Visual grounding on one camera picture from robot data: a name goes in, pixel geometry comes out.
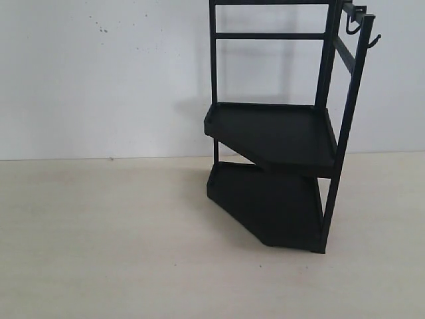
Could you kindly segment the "black metal corner shelf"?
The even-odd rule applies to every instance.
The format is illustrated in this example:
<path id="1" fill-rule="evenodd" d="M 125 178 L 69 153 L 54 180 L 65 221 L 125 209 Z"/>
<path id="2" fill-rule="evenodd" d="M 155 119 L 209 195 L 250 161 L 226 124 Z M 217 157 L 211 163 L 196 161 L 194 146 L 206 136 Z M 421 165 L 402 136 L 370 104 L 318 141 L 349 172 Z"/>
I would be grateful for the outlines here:
<path id="1" fill-rule="evenodd" d="M 328 1 L 321 33 L 231 33 L 216 29 L 219 1 L 209 2 L 211 106 L 204 132 L 213 140 L 207 197 L 269 247 L 326 250 L 349 134 L 375 16 L 352 1 Z M 321 41 L 312 105 L 218 99 L 219 40 Z M 341 129 L 327 101 L 335 57 L 350 75 Z"/>

